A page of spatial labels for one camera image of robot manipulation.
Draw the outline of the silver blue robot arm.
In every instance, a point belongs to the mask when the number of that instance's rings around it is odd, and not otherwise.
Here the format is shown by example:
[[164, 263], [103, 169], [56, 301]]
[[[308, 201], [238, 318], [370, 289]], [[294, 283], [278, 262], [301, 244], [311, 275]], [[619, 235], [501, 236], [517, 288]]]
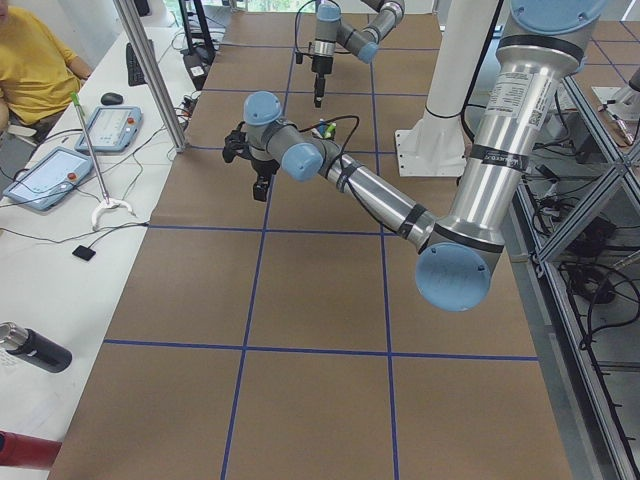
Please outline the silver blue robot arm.
[[504, 248], [501, 226], [560, 82], [582, 66], [602, 1], [511, 1], [496, 56], [500, 70], [470, 142], [461, 122], [474, 71], [500, 15], [498, 1], [451, 4], [423, 117], [397, 134], [406, 176], [455, 177], [450, 211], [436, 216], [346, 154], [325, 136], [288, 121], [267, 91], [244, 103], [242, 149], [267, 188], [285, 171], [321, 175], [376, 221], [411, 242], [420, 294], [447, 311], [481, 303]]
[[311, 71], [315, 74], [314, 106], [320, 108], [325, 96], [326, 76], [332, 73], [336, 46], [343, 47], [365, 64], [370, 64], [384, 38], [405, 15], [405, 2], [364, 1], [377, 12], [362, 30], [349, 24], [335, 1], [321, 1], [316, 9], [315, 39], [311, 47]]

